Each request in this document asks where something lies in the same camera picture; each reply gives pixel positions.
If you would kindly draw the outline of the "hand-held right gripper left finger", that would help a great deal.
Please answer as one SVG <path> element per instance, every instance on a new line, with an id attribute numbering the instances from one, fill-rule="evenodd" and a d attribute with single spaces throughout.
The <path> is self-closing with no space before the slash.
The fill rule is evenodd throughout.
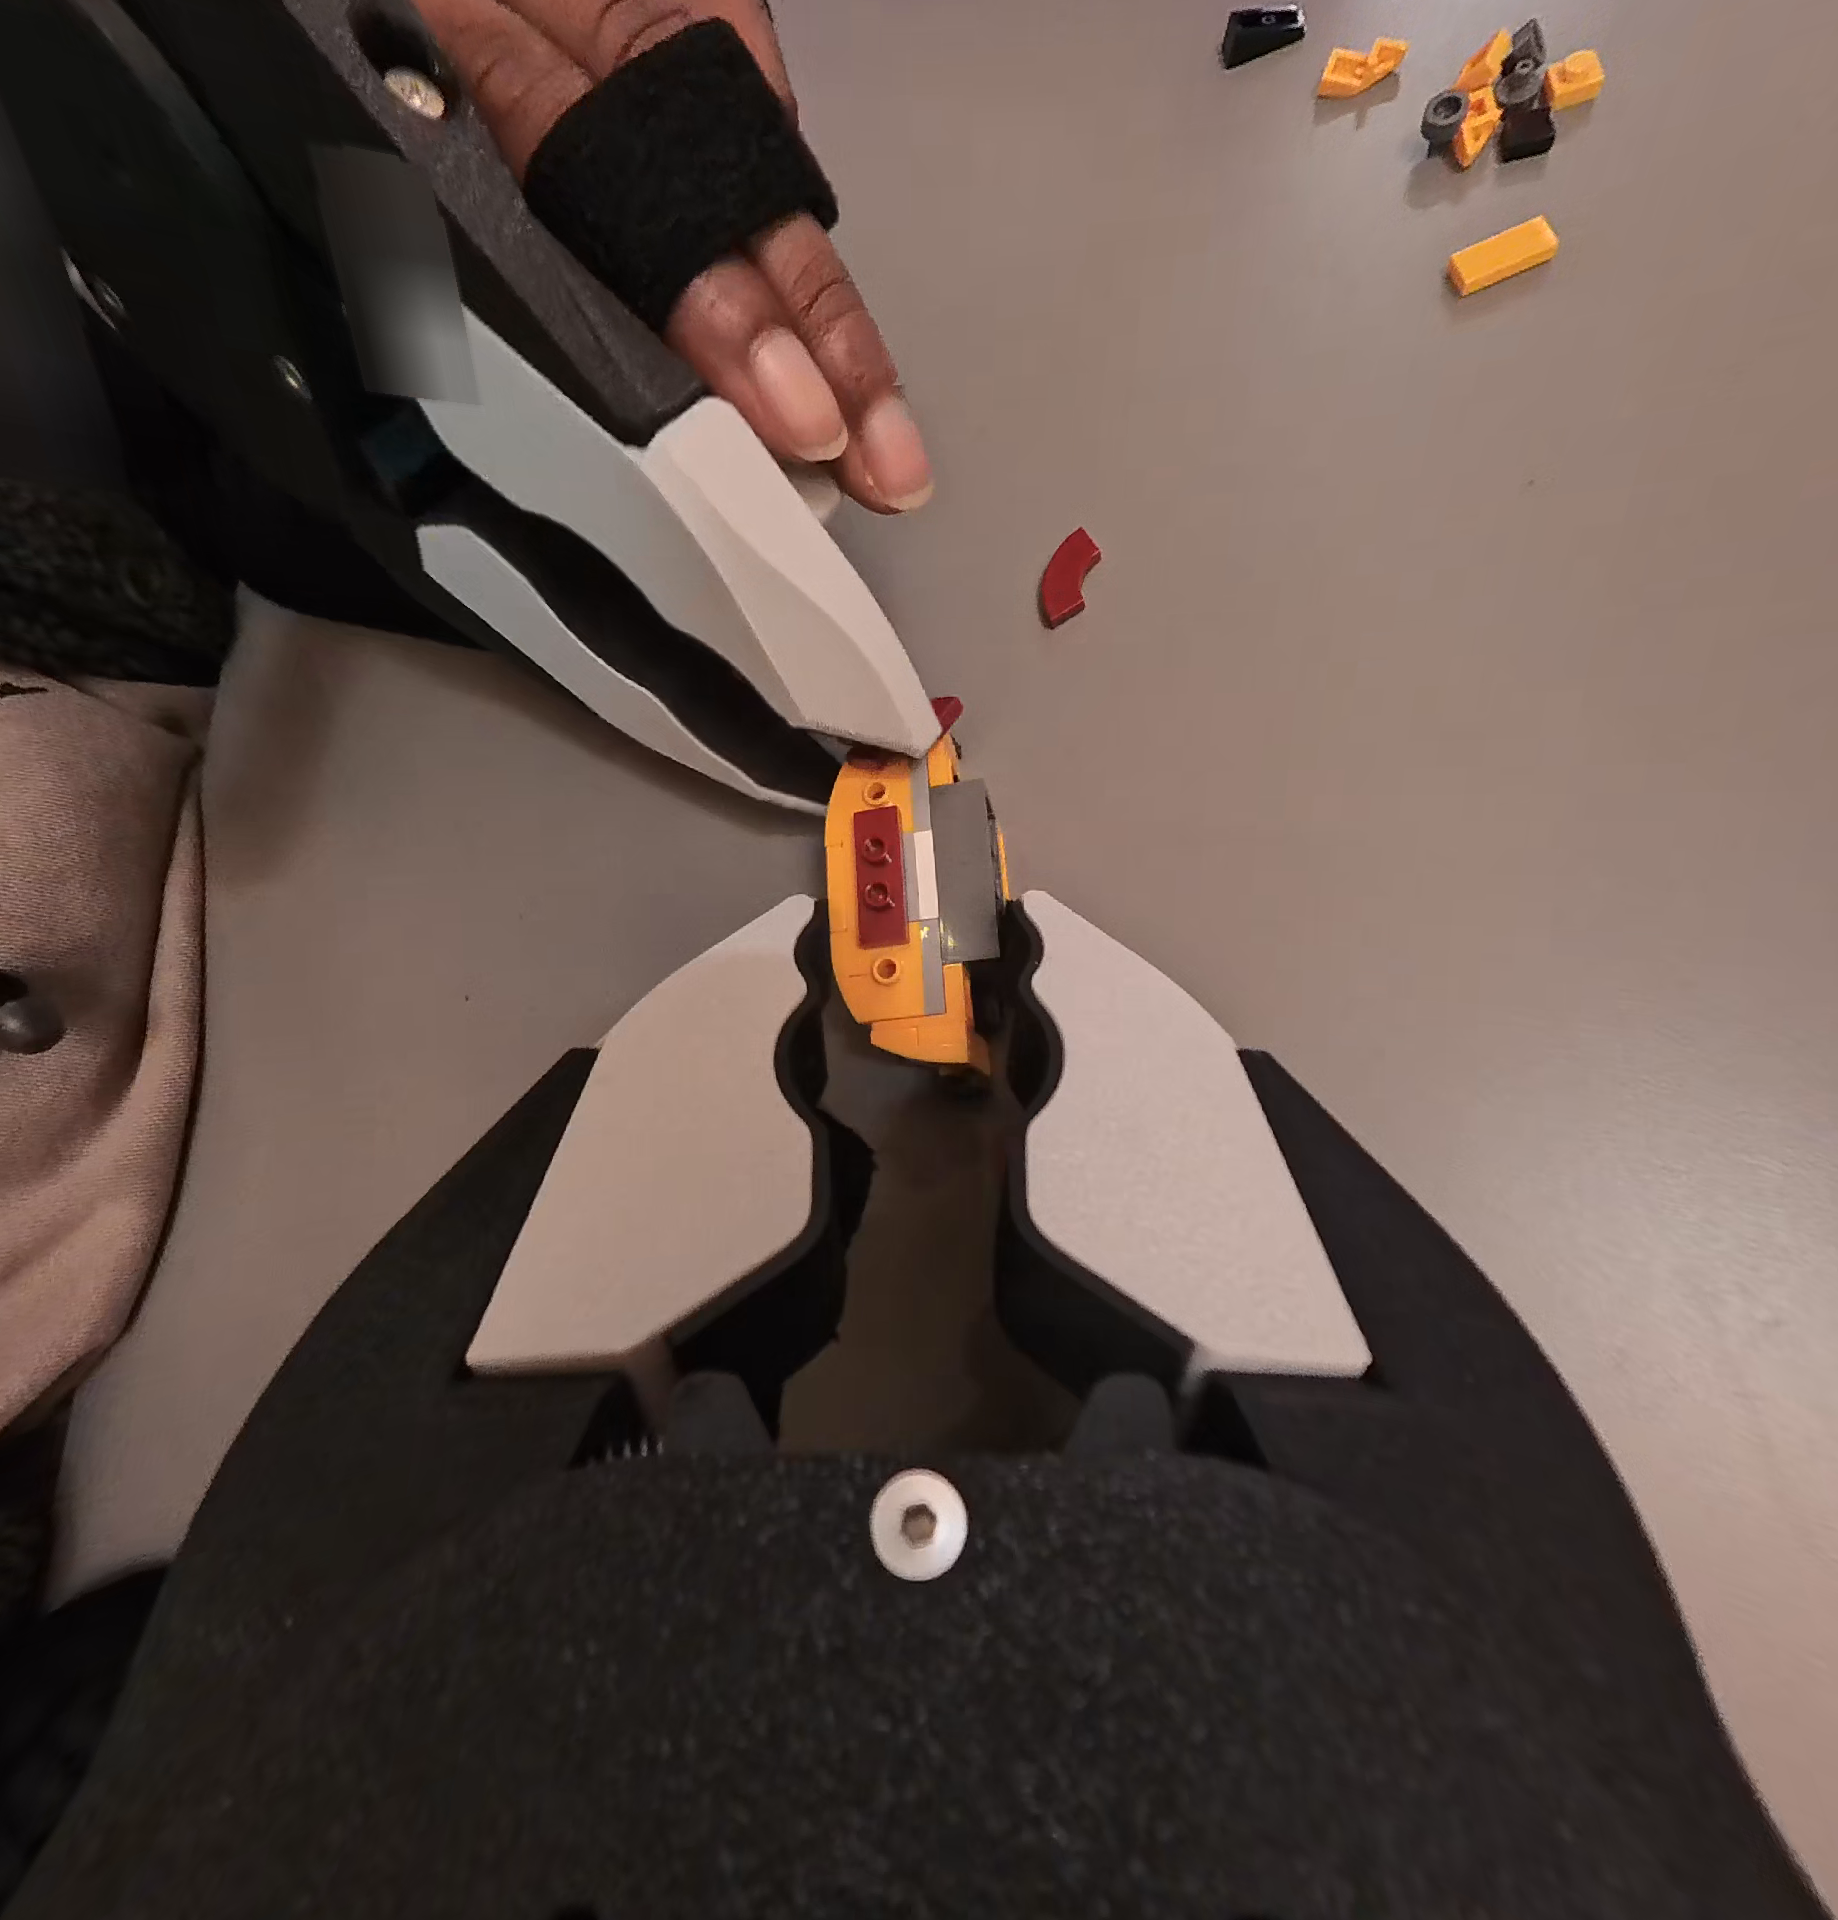
<path id="1" fill-rule="evenodd" d="M 825 1110 L 825 911 L 790 895 L 596 1051 L 466 1347 L 478 1377 L 618 1375 L 664 1428 L 733 1375 L 778 1433 L 834 1337 L 873 1152 Z"/>

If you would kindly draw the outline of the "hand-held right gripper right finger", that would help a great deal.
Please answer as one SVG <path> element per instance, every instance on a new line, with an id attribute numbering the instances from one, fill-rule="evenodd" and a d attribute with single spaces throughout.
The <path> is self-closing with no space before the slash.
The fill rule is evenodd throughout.
<path id="1" fill-rule="evenodd" d="M 1002 957 L 1008 1341 L 1075 1401 L 1145 1380 L 1184 1422 L 1214 1380 L 1367 1383 L 1369 1341 L 1218 1020 L 1046 892 L 1008 909 Z"/>

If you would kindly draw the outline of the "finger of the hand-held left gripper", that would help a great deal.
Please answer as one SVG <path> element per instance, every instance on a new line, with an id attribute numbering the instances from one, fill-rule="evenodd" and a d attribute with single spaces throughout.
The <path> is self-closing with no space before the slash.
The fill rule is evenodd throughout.
<path id="1" fill-rule="evenodd" d="M 440 592 L 617 733 L 738 795 L 825 811 L 835 754 L 563 525 L 459 495 L 417 525 L 417 551 Z"/>
<path id="2" fill-rule="evenodd" d="M 873 593 L 725 401 L 632 447 L 474 312 L 478 396 L 423 398 L 446 447 L 516 510 L 582 538 L 789 723 L 915 754 L 932 699 Z"/>

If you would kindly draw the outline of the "yellow lego car assembly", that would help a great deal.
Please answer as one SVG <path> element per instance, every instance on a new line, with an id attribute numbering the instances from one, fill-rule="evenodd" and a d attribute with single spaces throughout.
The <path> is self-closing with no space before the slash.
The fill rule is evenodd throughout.
<path id="1" fill-rule="evenodd" d="M 881 1053 L 985 1078 L 1013 892 L 985 782 L 961 768 L 961 701 L 932 708 L 926 754 L 853 750 L 835 776 L 822 841 L 828 960 L 841 1005 Z"/>

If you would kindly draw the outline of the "long orange lego tile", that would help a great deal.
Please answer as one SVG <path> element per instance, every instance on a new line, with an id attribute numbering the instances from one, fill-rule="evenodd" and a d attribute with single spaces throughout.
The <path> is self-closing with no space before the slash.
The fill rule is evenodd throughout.
<path id="1" fill-rule="evenodd" d="M 1449 253 L 1445 278 L 1459 297 L 1469 297 L 1550 263 L 1555 253 L 1555 227 L 1539 215 Z"/>

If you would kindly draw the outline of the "cluster of small lego pieces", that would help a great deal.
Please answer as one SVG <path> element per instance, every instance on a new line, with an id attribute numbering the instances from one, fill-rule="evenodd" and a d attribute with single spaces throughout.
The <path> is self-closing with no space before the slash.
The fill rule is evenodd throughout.
<path id="1" fill-rule="evenodd" d="M 1457 81 L 1429 96 L 1417 135 L 1426 156 L 1459 171 L 1485 155 L 1499 162 L 1546 156 L 1558 115 L 1594 102 L 1604 79 L 1590 48 L 1553 57 L 1545 23 L 1532 16 L 1514 31 L 1492 33 L 1460 64 Z"/>

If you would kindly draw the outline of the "person's left hand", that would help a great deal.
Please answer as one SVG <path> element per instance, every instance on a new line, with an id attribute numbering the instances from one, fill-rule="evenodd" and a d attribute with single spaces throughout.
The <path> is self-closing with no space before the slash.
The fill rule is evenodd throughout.
<path id="1" fill-rule="evenodd" d="M 932 461 L 767 4 L 417 4 L 539 220 L 768 452 L 878 514 Z"/>

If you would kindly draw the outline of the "beige hoodie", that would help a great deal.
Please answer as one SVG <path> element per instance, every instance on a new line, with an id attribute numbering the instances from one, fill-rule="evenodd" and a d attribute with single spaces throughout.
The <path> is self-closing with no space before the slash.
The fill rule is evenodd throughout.
<path id="1" fill-rule="evenodd" d="M 200 1061 L 210 695 L 0 663 L 0 971 L 59 1022 L 0 1051 L 0 1432 L 124 1329 Z"/>

